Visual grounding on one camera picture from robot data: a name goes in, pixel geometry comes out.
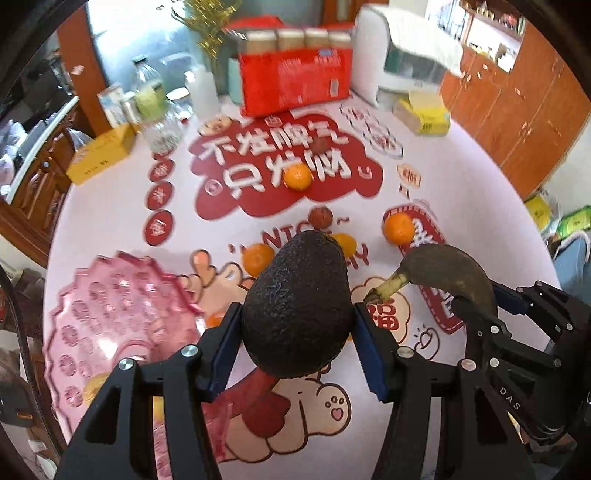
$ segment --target yellow box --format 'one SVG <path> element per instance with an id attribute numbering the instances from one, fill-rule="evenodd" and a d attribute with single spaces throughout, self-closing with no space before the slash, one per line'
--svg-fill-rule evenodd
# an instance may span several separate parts
<path id="1" fill-rule="evenodd" d="M 450 127 L 450 114 L 440 95 L 410 92 L 394 106 L 392 113 L 404 125 L 420 135 L 446 135 Z"/>
<path id="2" fill-rule="evenodd" d="M 134 143 L 135 132 L 129 124 L 109 130 L 76 152 L 66 174 L 80 185 L 129 155 Z"/>

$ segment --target wooden cabinet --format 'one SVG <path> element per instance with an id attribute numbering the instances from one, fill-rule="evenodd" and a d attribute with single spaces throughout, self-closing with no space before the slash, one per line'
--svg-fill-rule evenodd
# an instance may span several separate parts
<path id="1" fill-rule="evenodd" d="M 72 184 L 66 170 L 75 149 L 67 128 L 94 136 L 82 109 L 74 106 L 50 132 L 27 168 L 12 202 L 0 202 L 0 234 L 42 267 L 47 266 L 53 233 Z"/>
<path id="2" fill-rule="evenodd" d="M 446 72 L 445 76 L 443 77 L 440 93 L 443 98 L 443 103 L 448 110 L 451 110 L 455 105 L 457 96 L 460 93 L 460 89 L 462 88 L 466 76 L 468 75 L 468 71 L 472 67 L 475 57 L 476 52 L 471 48 L 464 46 L 464 55 L 462 56 L 462 61 L 460 62 L 462 77 L 458 78 L 449 72 Z"/>
<path id="3" fill-rule="evenodd" d="M 452 118 L 475 137 L 501 94 L 508 75 L 491 60 L 477 55 L 452 107 Z"/>
<path id="4" fill-rule="evenodd" d="M 63 166 L 69 164 L 72 157 L 68 160 L 56 155 L 57 152 L 66 152 L 66 149 L 50 153 L 50 149 L 54 147 L 55 144 L 52 142 L 43 146 L 27 170 L 11 204 L 49 243 L 63 200 L 71 185 Z"/>
<path id="5" fill-rule="evenodd" d="M 528 196 L 568 151 L 589 116 L 591 103 L 564 66 L 531 125 L 502 170 L 522 196 Z"/>
<path id="6" fill-rule="evenodd" d="M 564 62 L 534 27 L 476 141 L 502 166 L 527 131 Z"/>
<path id="7" fill-rule="evenodd" d="M 510 74 L 475 55 L 459 84 L 446 75 L 443 101 L 526 198 L 568 152 L 591 105 L 562 58 L 531 24 Z"/>

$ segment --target avocado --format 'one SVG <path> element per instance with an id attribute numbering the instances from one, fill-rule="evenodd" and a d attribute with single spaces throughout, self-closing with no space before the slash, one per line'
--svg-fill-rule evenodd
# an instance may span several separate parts
<path id="1" fill-rule="evenodd" d="M 317 230 L 297 234 L 246 295 L 244 346 L 255 364 L 278 378 L 310 375 L 328 365 L 353 327 L 345 256 Z"/>

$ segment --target brown ball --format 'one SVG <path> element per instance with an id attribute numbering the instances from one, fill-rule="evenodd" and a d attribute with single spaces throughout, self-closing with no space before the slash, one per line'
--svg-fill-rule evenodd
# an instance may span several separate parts
<path id="1" fill-rule="evenodd" d="M 329 143 L 324 138 L 316 138 L 314 143 L 310 146 L 310 151 L 314 155 L 320 155 L 322 153 L 326 153 L 329 148 Z"/>
<path id="2" fill-rule="evenodd" d="M 315 230 L 326 230 L 332 225 L 332 220 L 332 212 L 326 205 L 314 207 L 308 214 L 308 221 Z"/>

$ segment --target glass jar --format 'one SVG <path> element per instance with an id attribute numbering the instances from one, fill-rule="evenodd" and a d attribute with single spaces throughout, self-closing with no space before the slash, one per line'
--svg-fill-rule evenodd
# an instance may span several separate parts
<path id="1" fill-rule="evenodd" d="M 183 126 L 176 114 L 176 106 L 166 101 L 167 111 L 158 120 L 144 121 L 143 134 L 153 153 L 166 154 L 178 147 L 183 138 Z"/>

